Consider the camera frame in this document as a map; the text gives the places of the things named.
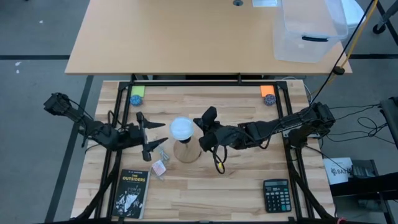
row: plastic storage bin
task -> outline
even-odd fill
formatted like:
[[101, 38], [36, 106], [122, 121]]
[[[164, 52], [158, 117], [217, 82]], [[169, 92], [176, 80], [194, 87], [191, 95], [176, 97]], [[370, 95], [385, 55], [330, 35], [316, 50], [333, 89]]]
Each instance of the plastic storage bin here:
[[348, 35], [341, 0], [277, 0], [274, 56], [291, 62], [319, 62]]

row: book cover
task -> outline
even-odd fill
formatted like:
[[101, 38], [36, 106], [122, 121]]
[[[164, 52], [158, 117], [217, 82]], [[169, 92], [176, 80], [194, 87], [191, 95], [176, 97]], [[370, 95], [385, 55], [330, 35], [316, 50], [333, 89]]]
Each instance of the book cover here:
[[122, 170], [112, 215], [143, 218], [149, 174], [148, 171]]

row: desk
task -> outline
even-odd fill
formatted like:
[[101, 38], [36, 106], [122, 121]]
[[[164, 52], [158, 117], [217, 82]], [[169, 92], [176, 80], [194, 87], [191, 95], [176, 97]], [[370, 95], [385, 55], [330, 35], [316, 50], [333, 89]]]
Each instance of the desk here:
[[[303, 82], [289, 80], [287, 84], [293, 112], [307, 107]], [[119, 82], [103, 83], [96, 119], [106, 122], [106, 113], [114, 109], [118, 85]], [[136, 122], [134, 113], [138, 111], [143, 112], [149, 121], [165, 123], [162, 128], [147, 131], [148, 141], [169, 137], [162, 145], [171, 159], [164, 182], [153, 176], [150, 179], [144, 220], [287, 221], [287, 217], [295, 216], [294, 208], [290, 213], [274, 214], [266, 213], [264, 208], [262, 181], [289, 178], [281, 134], [273, 135], [266, 150], [258, 147], [240, 151], [229, 149], [224, 175], [217, 173], [210, 153], [203, 152], [191, 164], [183, 164], [174, 157], [175, 140], [169, 133], [172, 120], [178, 116], [199, 118], [209, 106], [217, 108], [217, 120], [224, 125], [278, 117], [275, 105], [262, 103], [258, 86], [147, 86], [144, 104], [139, 108], [130, 106], [128, 123]], [[195, 126], [194, 135], [199, 138], [203, 133]], [[316, 140], [309, 139], [308, 143], [319, 149]], [[149, 170], [152, 163], [142, 160], [141, 150], [141, 147], [123, 150], [121, 169]], [[80, 214], [98, 191], [105, 153], [101, 146], [86, 153], [72, 217]], [[302, 156], [310, 190], [328, 213], [333, 214], [335, 208], [321, 155], [303, 149]], [[153, 152], [152, 161], [157, 159], [159, 155]], [[299, 196], [302, 213], [306, 217], [300, 190]], [[106, 214], [107, 205], [106, 199], [102, 217]]]
[[[319, 63], [276, 60], [276, 9], [244, 0], [92, 0], [67, 74], [329, 74], [343, 50]], [[346, 73], [352, 73], [346, 64]]]

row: calculator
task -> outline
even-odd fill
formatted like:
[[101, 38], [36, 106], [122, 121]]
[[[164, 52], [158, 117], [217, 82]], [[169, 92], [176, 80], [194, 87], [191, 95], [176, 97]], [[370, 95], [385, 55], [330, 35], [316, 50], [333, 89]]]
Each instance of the calculator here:
[[264, 200], [268, 213], [290, 212], [289, 181], [287, 179], [271, 179], [264, 181]]

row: light wood desk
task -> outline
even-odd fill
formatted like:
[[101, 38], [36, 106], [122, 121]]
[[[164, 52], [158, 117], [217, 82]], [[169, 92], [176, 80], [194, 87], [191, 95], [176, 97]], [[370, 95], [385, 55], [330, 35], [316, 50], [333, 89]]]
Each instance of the light wood desk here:
[[[119, 82], [103, 83], [96, 119], [106, 122], [106, 113], [114, 108], [118, 84]], [[303, 82], [288, 81], [288, 86], [293, 112], [307, 107]], [[266, 106], [262, 102], [258, 86], [147, 86], [144, 104], [138, 108], [130, 107], [128, 123], [136, 123], [135, 113], [138, 111], [143, 112], [149, 121], [165, 123], [164, 127], [147, 131], [148, 141], [169, 137], [162, 146], [171, 159], [167, 164], [164, 182], [153, 176], [150, 178], [144, 219], [287, 221], [287, 217], [295, 216], [294, 208], [290, 213], [267, 213], [264, 207], [262, 181], [289, 178], [280, 134], [273, 135], [266, 150], [229, 149], [224, 175], [217, 173], [210, 153], [203, 152], [191, 164], [183, 164], [174, 157], [175, 140], [169, 133], [172, 120], [178, 116], [199, 118], [209, 106], [217, 108], [217, 120], [225, 125], [268, 121], [278, 116], [276, 106]], [[196, 126], [195, 136], [203, 136]], [[308, 142], [310, 146], [319, 149], [318, 141], [309, 139]], [[142, 160], [141, 151], [141, 147], [123, 150], [121, 169], [149, 170], [152, 163]], [[98, 191], [105, 152], [105, 148], [96, 146], [86, 153], [72, 217], [80, 214]], [[302, 156], [310, 190], [326, 210], [333, 214], [335, 208], [321, 155], [303, 149]], [[153, 152], [152, 161], [157, 159], [159, 154]], [[301, 190], [298, 192], [303, 216], [306, 217]], [[102, 217], [106, 214], [108, 197], [109, 189], [105, 195]]]
[[[274, 58], [275, 12], [251, 0], [91, 0], [65, 72], [328, 74], [341, 43], [319, 63]], [[348, 63], [345, 69], [352, 72]]]

